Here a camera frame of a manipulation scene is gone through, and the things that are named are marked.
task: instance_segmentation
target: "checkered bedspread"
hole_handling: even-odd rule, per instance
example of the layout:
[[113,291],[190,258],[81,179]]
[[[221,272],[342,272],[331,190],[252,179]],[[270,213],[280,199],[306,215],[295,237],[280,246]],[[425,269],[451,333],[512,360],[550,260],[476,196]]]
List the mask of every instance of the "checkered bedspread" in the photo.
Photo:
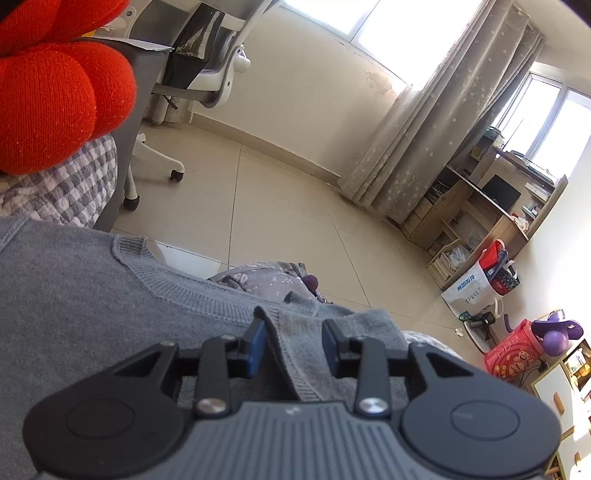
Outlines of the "checkered bedspread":
[[24,215],[92,228],[111,199],[116,180],[115,140],[105,135],[48,170],[0,174],[0,216]]

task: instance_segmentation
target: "red knitted plush toy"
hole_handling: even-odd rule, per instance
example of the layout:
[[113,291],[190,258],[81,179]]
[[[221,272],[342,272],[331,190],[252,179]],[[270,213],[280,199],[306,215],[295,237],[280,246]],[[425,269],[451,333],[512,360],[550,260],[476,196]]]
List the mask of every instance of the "red knitted plush toy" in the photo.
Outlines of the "red knitted plush toy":
[[0,170],[50,168],[120,126],[136,85],[123,55],[74,41],[116,18],[128,0],[0,0]]

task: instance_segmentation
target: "curtain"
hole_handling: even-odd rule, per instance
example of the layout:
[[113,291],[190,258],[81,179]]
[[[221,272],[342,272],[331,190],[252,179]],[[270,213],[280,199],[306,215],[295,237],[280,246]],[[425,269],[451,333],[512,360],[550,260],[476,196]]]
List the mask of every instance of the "curtain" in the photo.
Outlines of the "curtain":
[[427,86],[396,98],[340,178],[342,194],[403,223],[452,157],[476,144],[543,44],[511,0],[485,0]]

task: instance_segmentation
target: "gray sweater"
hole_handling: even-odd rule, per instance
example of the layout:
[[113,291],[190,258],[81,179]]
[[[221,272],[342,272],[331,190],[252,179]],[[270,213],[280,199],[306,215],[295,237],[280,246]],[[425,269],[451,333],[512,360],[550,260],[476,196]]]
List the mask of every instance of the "gray sweater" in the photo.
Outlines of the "gray sweater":
[[[189,348],[223,333],[241,335],[256,306],[271,319],[270,348],[256,379],[232,381],[236,406],[259,399],[350,405],[355,382],[330,375],[324,319],[336,319],[345,335],[407,348],[383,310],[354,313],[288,298],[274,303],[176,271],[151,255],[145,239],[0,219],[0,478],[34,475],[21,429],[36,402],[163,340]],[[391,386],[393,406],[405,406],[403,380]],[[180,403],[189,397],[181,393]]]

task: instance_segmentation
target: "tiled floor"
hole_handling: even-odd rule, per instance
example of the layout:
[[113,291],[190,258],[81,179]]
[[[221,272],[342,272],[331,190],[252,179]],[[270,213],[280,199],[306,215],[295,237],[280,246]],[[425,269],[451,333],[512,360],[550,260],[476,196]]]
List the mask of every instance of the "tiled floor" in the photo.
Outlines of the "tiled floor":
[[388,310],[402,329],[428,333],[483,367],[470,339],[454,331],[463,326],[425,269],[428,254],[397,228],[237,142],[186,124],[142,128],[148,145],[182,160],[186,173],[175,183],[166,168],[134,159],[141,201],[135,212],[121,210],[115,232],[149,237],[158,258],[201,277],[257,260],[304,262],[333,302]]

